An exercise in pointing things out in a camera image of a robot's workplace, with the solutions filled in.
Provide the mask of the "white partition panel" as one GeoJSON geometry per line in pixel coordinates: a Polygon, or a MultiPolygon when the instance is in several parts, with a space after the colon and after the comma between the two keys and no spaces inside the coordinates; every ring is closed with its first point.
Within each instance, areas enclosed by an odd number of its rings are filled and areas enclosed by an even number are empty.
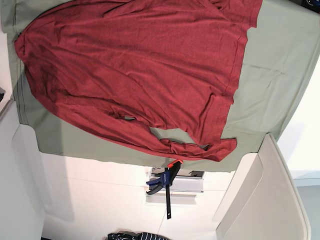
{"type": "Polygon", "coordinates": [[[248,153],[213,217],[218,240],[309,240],[312,230],[299,192],[268,133],[248,153]]]}
{"type": "Polygon", "coordinates": [[[29,165],[40,154],[35,132],[22,126],[15,101],[0,113],[0,238],[39,240],[45,206],[29,165]]]}

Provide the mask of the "white partition panel left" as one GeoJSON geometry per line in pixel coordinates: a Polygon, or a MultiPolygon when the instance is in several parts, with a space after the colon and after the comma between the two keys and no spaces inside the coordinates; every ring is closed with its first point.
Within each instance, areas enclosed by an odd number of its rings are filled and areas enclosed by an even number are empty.
{"type": "Polygon", "coordinates": [[[45,206],[29,165],[40,154],[35,132],[22,126],[15,101],[0,113],[0,238],[39,240],[45,206]]]}

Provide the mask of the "navy striped shirt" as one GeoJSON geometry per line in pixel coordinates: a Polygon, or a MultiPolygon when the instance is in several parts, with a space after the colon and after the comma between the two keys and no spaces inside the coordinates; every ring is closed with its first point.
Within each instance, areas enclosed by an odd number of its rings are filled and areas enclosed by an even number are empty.
{"type": "Polygon", "coordinates": [[[138,235],[128,233],[109,233],[108,240],[161,240],[162,238],[153,233],[142,232],[138,235]]]}

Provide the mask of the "green table cloth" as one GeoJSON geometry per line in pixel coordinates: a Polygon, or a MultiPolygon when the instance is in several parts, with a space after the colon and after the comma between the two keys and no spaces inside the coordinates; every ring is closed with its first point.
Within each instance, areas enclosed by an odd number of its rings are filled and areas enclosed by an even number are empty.
{"type": "MultiPolygon", "coordinates": [[[[19,121],[35,130],[42,153],[150,167],[168,163],[91,135],[49,113],[31,94],[24,65],[13,41],[38,15],[58,0],[3,0],[1,30],[7,34],[8,59],[19,121]]],[[[185,169],[232,172],[247,153],[257,152],[265,134],[278,139],[288,129],[320,56],[320,16],[288,0],[264,0],[257,27],[247,32],[239,87],[223,137],[235,137],[236,149],[220,162],[188,160],[185,169]]]]}

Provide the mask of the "blue black bar clamp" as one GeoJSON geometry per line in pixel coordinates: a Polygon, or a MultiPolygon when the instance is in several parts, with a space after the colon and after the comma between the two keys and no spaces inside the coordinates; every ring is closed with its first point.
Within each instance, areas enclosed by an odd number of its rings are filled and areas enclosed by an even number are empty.
{"type": "Polygon", "coordinates": [[[154,195],[160,190],[165,189],[166,218],[168,220],[172,218],[170,187],[178,175],[182,164],[182,160],[176,159],[164,168],[164,171],[159,174],[159,178],[146,182],[149,187],[153,187],[146,192],[148,196],[154,195]]]}

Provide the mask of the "aluminium table frame rail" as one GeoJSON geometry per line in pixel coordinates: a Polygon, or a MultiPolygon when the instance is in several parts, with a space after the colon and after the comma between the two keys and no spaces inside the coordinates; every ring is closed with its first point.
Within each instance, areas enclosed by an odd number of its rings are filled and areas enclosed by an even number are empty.
{"type": "MultiPolygon", "coordinates": [[[[204,192],[204,171],[196,170],[179,170],[169,188],[170,203],[172,205],[192,206],[196,204],[196,198],[204,192]]],[[[145,197],[146,205],[165,205],[166,189],[145,197]]]]}

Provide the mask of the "white partition panel right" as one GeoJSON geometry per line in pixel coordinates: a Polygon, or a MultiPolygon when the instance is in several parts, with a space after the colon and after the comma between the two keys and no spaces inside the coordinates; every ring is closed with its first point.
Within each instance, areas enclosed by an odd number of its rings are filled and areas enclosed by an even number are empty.
{"type": "Polygon", "coordinates": [[[248,153],[213,217],[218,240],[309,240],[312,230],[299,192],[268,133],[248,153]]]}

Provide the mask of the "red T-shirt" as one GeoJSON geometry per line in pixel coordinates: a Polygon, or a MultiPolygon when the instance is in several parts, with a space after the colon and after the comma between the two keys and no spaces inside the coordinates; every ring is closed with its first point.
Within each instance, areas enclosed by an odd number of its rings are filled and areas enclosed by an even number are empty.
{"type": "Polygon", "coordinates": [[[219,162],[260,0],[73,0],[14,42],[33,96],[101,139],[219,162]]]}

